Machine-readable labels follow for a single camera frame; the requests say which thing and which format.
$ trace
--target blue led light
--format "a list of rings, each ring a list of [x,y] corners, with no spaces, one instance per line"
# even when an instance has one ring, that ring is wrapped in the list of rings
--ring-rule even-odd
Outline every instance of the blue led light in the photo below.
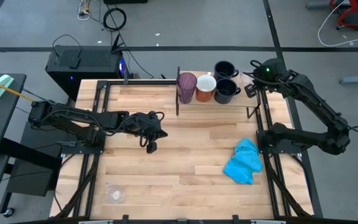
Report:
[[[121,72],[121,74],[124,73],[124,71],[125,71],[125,61],[124,61],[123,58],[119,61],[118,69]]]

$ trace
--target chair wheel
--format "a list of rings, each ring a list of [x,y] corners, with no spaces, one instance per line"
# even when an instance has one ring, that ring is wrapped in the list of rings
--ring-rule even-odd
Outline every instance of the chair wheel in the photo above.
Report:
[[[8,208],[5,213],[4,213],[4,217],[5,218],[9,218],[11,217],[13,214],[15,213],[15,209],[14,208]]]

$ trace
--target transparent purple cup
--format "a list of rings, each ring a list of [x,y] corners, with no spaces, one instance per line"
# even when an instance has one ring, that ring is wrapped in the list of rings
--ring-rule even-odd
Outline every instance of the transparent purple cup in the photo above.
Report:
[[[190,103],[197,85],[197,77],[190,72],[181,73],[177,78],[179,100]]]

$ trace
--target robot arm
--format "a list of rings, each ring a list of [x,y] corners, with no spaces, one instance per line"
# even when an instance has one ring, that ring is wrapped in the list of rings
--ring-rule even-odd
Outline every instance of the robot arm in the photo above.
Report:
[[[67,133],[76,136],[77,140],[84,146],[93,147],[98,143],[98,131],[107,136],[116,133],[127,133],[140,136],[140,146],[147,145],[147,153],[157,150],[158,138],[167,137],[168,134],[161,130],[161,119],[158,114],[162,112],[151,111],[148,114],[134,113],[129,115],[128,111],[105,111],[102,113],[81,110],[54,103],[52,101],[35,101],[31,104],[29,122],[33,128],[51,125]],[[90,124],[82,127],[72,121]]]
[[[283,124],[275,123],[268,131],[261,133],[262,144],[265,146],[279,146],[286,141],[296,144],[299,151],[313,145],[324,152],[338,155],[349,145],[350,126],[335,112],[314,90],[313,84],[306,75],[293,70],[285,70],[282,60],[270,59],[264,63],[251,61],[255,67],[253,73],[245,73],[254,78],[254,88],[281,93],[284,98],[290,96],[304,103],[328,128],[325,133],[311,133],[288,129]]]

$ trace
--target blue towel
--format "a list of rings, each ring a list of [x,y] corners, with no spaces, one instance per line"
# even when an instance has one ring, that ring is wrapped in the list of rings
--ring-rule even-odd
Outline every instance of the blue towel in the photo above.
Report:
[[[223,172],[240,184],[253,184],[253,172],[262,170],[258,148],[249,139],[241,140],[234,149],[235,155],[230,158]]]

